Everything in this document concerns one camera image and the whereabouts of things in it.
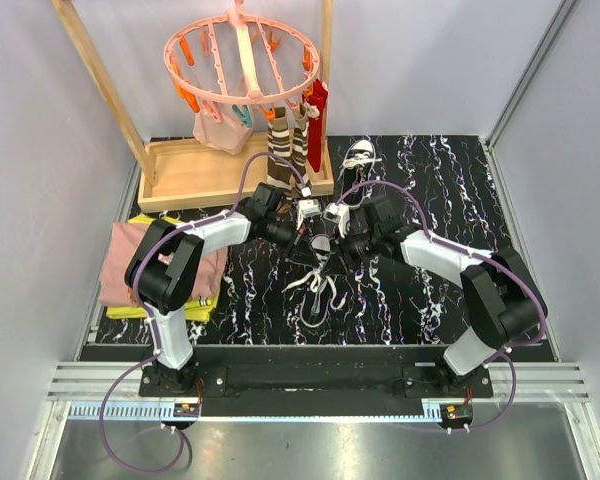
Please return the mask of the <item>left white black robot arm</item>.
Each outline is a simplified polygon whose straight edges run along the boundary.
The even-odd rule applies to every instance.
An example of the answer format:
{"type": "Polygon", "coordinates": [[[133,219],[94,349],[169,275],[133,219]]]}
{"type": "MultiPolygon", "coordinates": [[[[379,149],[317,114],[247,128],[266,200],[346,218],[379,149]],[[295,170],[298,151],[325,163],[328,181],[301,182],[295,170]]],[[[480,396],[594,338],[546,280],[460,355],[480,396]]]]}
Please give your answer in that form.
{"type": "Polygon", "coordinates": [[[202,259],[222,248],[265,239],[291,252],[298,228],[276,218],[285,193],[261,183],[253,195],[230,209],[199,220],[172,224],[152,221],[130,260],[124,282],[145,310],[154,342],[152,359],[163,367],[161,384],[176,396],[195,386],[196,372],[187,338],[185,304],[193,293],[202,259]]]}

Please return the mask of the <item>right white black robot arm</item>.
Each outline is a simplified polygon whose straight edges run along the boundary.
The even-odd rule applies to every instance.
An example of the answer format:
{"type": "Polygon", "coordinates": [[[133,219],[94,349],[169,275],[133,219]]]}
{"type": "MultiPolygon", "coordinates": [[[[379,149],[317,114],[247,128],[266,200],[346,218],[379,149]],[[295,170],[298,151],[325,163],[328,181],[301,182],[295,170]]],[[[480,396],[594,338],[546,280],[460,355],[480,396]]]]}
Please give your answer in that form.
{"type": "Polygon", "coordinates": [[[387,197],[363,204],[366,228],[354,233],[350,209],[330,204],[324,217],[336,224],[335,251],[344,267],[366,257],[382,256],[425,270],[463,291],[469,326],[444,351],[434,371],[434,384],[456,396],[478,367],[495,358],[528,331],[543,334],[548,308],[519,253],[472,250],[405,221],[387,197]]]}

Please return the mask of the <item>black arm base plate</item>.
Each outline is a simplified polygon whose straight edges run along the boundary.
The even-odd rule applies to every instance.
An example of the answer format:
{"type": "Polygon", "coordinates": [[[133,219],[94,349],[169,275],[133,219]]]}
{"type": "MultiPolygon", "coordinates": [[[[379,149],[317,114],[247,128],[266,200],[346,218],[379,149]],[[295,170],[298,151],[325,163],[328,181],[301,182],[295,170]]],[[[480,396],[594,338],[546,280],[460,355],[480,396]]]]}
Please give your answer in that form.
{"type": "Polygon", "coordinates": [[[489,373],[453,378],[435,346],[198,346],[178,373],[144,367],[142,397],[202,396],[205,420],[430,419],[436,400],[490,399],[489,373]]]}

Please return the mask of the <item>white shoelace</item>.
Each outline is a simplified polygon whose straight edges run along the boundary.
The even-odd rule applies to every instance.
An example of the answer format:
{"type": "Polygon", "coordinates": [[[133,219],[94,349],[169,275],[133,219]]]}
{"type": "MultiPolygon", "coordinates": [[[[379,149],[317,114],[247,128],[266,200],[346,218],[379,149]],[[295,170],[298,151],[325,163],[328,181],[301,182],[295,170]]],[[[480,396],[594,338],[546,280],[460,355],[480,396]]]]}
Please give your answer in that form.
{"type": "Polygon", "coordinates": [[[314,267],[311,271],[301,277],[299,280],[295,280],[289,283],[283,292],[290,289],[298,288],[300,286],[306,286],[307,289],[314,294],[322,292],[326,287],[331,290],[331,297],[329,300],[329,306],[333,310],[340,310],[345,302],[346,296],[343,296],[338,303],[336,303],[337,288],[335,280],[332,276],[324,274],[324,267],[326,266],[327,260],[331,256],[326,250],[318,249],[316,252],[318,259],[318,266],[314,267]]]}

